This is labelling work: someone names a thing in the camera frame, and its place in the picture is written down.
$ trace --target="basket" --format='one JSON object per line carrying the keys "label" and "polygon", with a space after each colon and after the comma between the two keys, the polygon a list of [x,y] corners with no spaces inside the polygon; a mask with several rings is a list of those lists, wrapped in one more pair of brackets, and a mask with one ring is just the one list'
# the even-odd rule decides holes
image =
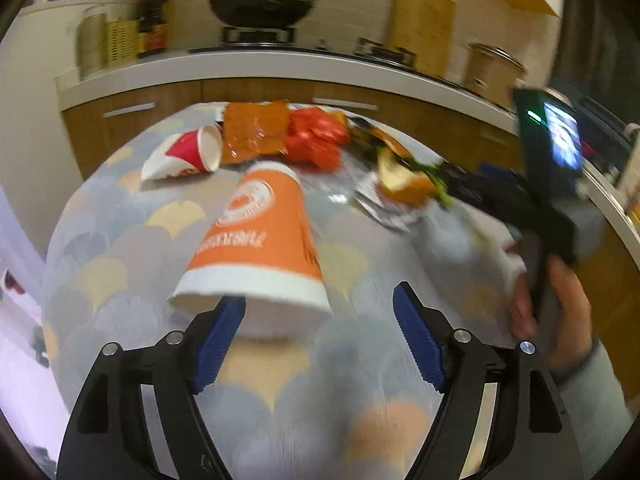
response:
{"label": "basket", "polygon": [[138,55],[138,22],[114,20],[107,22],[107,66],[112,67]]}

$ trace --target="sleeve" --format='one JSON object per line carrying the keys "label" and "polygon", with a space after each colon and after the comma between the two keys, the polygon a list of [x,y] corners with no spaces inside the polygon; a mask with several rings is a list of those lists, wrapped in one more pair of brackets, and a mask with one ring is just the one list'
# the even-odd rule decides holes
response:
{"label": "sleeve", "polygon": [[589,359],[559,384],[574,427],[584,477],[590,479],[609,459],[633,423],[620,382],[598,340]]}

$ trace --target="cabinet drawer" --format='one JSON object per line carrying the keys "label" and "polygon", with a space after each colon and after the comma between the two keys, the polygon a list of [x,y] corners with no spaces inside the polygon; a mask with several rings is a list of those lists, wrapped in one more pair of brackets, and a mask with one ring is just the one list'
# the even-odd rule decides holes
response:
{"label": "cabinet drawer", "polygon": [[109,156],[140,132],[202,100],[202,83],[188,81],[123,92],[69,110],[62,116],[87,179]]}
{"label": "cabinet drawer", "polygon": [[287,100],[292,103],[310,103],[313,81],[302,79],[272,79],[247,77],[209,79],[202,83],[204,102],[251,102]]}
{"label": "cabinet drawer", "polygon": [[522,147],[517,136],[488,124],[478,128],[477,136],[474,153],[476,165],[488,162],[500,168],[522,172]]}
{"label": "cabinet drawer", "polygon": [[115,152],[149,126],[200,102],[201,96],[201,82],[187,81],[99,99],[108,150]]}
{"label": "cabinet drawer", "polygon": [[422,114],[428,105],[380,90],[324,82],[315,83],[313,101],[350,110],[412,137],[419,133]]}

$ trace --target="pot lid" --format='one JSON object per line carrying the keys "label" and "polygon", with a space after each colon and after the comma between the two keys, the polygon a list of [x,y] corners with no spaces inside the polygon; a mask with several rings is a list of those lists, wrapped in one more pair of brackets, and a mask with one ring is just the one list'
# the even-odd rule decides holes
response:
{"label": "pot lid", "polygon": [[487,52],[488,54],[494,54],[495,56],[503,57],[504,59],[512,62],[513,64],[523,69],[524,72],[527,71],[527,69],[524,68],[521,62],[519,62],[517,59],[511,56],[508,52],[505,52],[503,49],[497,46],[491,46],[484,43],[472,43],[469,45],[469,47],[474,48],[476,50],[481,50],[483,52]]}

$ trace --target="green light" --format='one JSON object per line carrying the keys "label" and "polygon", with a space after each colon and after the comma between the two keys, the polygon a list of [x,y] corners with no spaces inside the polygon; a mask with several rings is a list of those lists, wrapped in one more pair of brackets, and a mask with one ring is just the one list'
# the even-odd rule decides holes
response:
{"label": "green light", "polygon": [[529,117],[531,117],[534,121],[541,123],[542,122],[542,117],[540,117],[539,115],[533,113],[531,110],[527,110],[527,115]]}

